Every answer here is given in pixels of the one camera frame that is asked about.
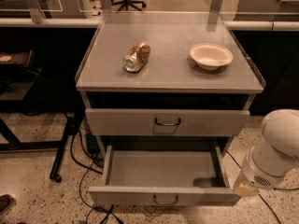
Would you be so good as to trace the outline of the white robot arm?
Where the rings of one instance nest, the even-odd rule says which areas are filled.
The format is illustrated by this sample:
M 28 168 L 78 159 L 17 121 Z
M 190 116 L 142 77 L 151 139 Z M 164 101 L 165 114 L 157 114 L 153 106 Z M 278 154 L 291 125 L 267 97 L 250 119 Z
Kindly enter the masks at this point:
M 267 114 L 261 123 L 263 138 L 246 155 L 234 183 L 240 197 L 273 189 L 286 174 L 299 166 L 299 111 L 280 109 Z

